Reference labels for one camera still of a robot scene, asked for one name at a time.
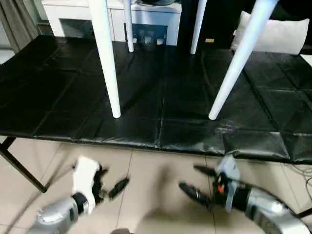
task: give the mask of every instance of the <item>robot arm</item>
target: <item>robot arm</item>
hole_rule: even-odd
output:
[[[73,173],[73,195],[49,204],[37,212],[28,234],[65,234],[77,222],[79,215],[91,214],[105,197],[114,199],[127,186],[129,179],[118,182],[107,192],[101,178],[107,173],[98,162],[80,157]]]
[[[239,181],[240,174],[233,156],[225,156],[216,169],[194,166],[214,178],[213,201],[230,212],[232,208],[244,212],[267,234],[310,234],[308,227],[284,202],[264,189]],[[180,188],[194,201],[212,207],[210,200],[200,190],[186,183]]]

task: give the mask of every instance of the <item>wrinkled mat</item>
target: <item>wrinkled mat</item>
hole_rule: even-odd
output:
[[[312,163],[312,68],[300,56],[253,53],[211,121],[232,51],[113,47],[121,118],[95,41],[39,36],[0,67],[0,135]]]

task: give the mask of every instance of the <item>white chair leg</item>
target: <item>white chair leg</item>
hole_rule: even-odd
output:
[[[196,20],[195,20],[195,27],[193,32],[193,39],[192,39],[192,46],[191,46],[191,54],[194,55],[196,53],[199,33],[201,29],[201,24],[203,22],[204,13],[206,9],[207,0],[199,0],[197,13],[196,13]]]
[[[120,117],[116,69],[106,0],[89,0],[92,26],[113,116]]]
[[[127,31],[127,40],[128,40],[128,49],[129,52],[133,52],[133,34],[132,34],[132,19],[131,19],[131,0],[123,0],[125,22],[126,22],[126,31]]]
[[[48,17],[49,24],[52,28],[55,37],[64,37],[64,31],[59,18],[55,14],[55,9],[52,6],[44,6],[45,13]]]
[[[238,76],[243,70],[254,45],[263,31],[267,20],[270,18],[278,0],[257,0],[252,11],[251,18],[246,27],[241,42],[231,61],[220,90],[209,113],[209,119],[215,120],[235,85]]]

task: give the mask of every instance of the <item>tiled floor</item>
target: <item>tiled floor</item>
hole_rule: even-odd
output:
[[[47,193],[38,193],[0,157],[0,233],[24,233],[33,223],[38,208],[70,195],[71,165],[80,155],[110,166],[104,178],[107,188],[126,174],[131,180],[114,202],[103,203],[90,216],[81,217],[71,234],[109,234],[116,228],[128,228],[136,234],[263,233],[242,213],[228,214],[217,207],[210,213],[178,188],[179,181],[186,181],[209,193],[207,178],[194,171],[193,164],[215,165],[217,159],[213,157],[26,139],[15,141],[10,151],[43,183],[52,185]],[[244,181],[268,189],[296,212],[312,206],[305,180],[292,166],[237,162]],[[312,218],[305,221],[312,224]]]

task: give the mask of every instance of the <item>cable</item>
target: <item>cable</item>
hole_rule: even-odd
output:
[[[312,194],[309,191],[309,186],[312,187],[312,167],[308,167],[305,169],[300,168],[299,166],[296,165],[288,165],[287,166],[290,170],[293,172],[303,176],[305,180],[305,189],[307,191],[307,194],[309,196],[310,201],[312,202]]]
[[[309,198],[310,198],[310,201],[312,201],[312,196],[311,196],[310,191],[309,191],[309,189],[308,189],[308,185],[310,185],[310,184],[309,184],[309,181],[310,181],[311,179],[312,179],[312,177],[310,177],[309,179],[307,179],[307,180],[306,180],[306,185],[305,185],[306,190],[307,190],[307,194],[308,194],[308,196],[309,196]]]

